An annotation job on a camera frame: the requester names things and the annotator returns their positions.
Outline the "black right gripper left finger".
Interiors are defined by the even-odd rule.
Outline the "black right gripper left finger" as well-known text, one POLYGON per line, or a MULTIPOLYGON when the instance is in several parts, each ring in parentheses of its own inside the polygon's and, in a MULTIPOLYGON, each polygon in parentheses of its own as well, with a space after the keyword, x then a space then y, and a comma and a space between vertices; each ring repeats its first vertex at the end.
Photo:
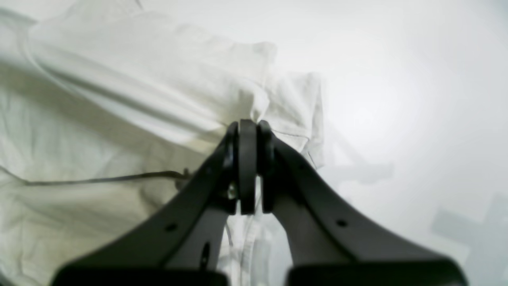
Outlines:
POLYGON ((255 182, 256 123, 234 122, 174 199, 56 278, 226 278, 216 271, 224 226, 237 201, 254 213, 255 182))

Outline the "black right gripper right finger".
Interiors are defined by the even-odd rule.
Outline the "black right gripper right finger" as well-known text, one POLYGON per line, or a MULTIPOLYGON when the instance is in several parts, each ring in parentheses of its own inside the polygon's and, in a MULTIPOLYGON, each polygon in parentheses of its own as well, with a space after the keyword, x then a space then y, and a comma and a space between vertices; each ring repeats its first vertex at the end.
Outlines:
POLYGON ((263 211, 283 226, 294 263, 290 274, 456 274, 449 257, 372 221, 332 190, 310 163, 257 126, 263 211))

